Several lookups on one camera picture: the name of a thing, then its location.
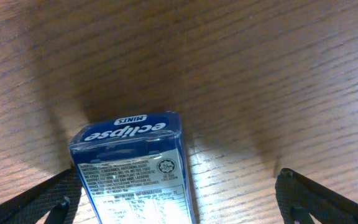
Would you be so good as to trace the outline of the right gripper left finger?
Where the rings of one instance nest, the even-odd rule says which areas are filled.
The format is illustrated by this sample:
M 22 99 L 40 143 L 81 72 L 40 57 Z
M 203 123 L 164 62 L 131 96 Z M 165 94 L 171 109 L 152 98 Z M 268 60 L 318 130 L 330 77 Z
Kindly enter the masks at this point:
M 75 169 L 51 179 L 0 204 L 0 224 L 73 223 L 81 198 L 81 180 Z

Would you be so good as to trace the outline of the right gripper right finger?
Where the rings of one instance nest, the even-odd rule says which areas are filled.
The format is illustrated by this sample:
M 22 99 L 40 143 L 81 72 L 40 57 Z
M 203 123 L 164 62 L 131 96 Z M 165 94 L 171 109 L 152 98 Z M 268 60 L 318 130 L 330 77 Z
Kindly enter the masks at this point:
M 275 191 L 285 224 L 358 224 L 358 203 L 289 168 L 280 171 Z

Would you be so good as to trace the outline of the small blue box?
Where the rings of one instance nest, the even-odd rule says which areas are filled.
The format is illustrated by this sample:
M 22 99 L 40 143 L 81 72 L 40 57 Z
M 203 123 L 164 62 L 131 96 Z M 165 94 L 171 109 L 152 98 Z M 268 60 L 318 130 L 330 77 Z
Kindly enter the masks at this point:
M 177 112 L 89 124 L 69 150 L 100 223 L 195 223 Z

